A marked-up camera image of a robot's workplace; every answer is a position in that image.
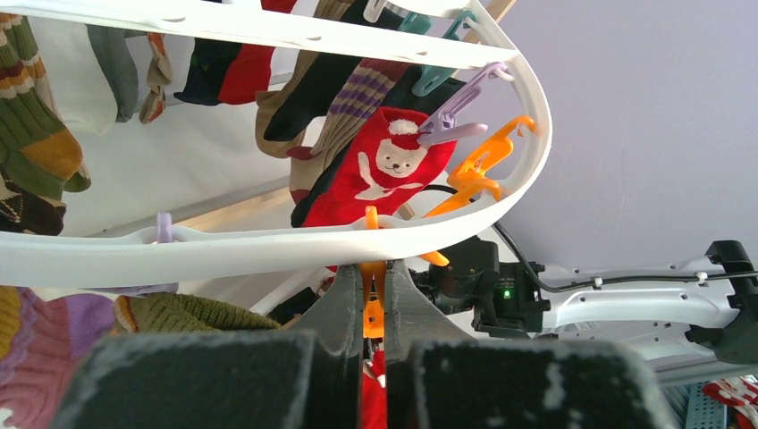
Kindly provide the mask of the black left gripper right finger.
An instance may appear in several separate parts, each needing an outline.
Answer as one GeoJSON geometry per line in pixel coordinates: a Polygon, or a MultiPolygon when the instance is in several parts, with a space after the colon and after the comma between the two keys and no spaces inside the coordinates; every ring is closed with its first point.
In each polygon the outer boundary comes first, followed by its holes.
{"type": "Polygon", "coordinates": [[[387,424],[390,428],[427,428],[426,349],[437,341],[471,341],[473,337],[417,289],[402,260],[387,265],[384,311],[387,424]]]}

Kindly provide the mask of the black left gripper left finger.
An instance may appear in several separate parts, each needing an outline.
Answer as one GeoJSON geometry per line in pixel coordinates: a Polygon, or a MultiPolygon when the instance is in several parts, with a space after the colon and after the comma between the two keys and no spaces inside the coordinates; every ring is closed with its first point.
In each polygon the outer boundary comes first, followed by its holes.
{"type": "Polygon", "coordinates": [[[330,289],[291,327],[314,338],[306,428],[361,426],[363,282],[357,265],[338,268],[330,289]]]}

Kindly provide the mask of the olive and orange sock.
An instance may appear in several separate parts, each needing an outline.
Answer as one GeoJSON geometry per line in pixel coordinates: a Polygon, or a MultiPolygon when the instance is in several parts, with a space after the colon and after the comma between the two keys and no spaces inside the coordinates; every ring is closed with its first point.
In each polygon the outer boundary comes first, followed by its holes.
{"type": "Polygon", "coordinates": [[[246,308],[188,294],[152,293],[119,296],[114,316],[130,333],[267,331],[281,327],[275,320],[246,308]]]}

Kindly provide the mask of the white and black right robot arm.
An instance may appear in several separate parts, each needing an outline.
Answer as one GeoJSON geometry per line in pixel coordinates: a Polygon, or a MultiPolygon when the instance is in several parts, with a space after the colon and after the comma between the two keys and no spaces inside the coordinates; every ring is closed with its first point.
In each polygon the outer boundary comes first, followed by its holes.
{"type": "Polygon", "coordinates": [[[443,251],[411,274],[445,315],[480,337],[610,341],[638,352],[665,385],[757,372],[757,268],[736,240],[653,269],[568,272],[491,241],[443,251]]]}

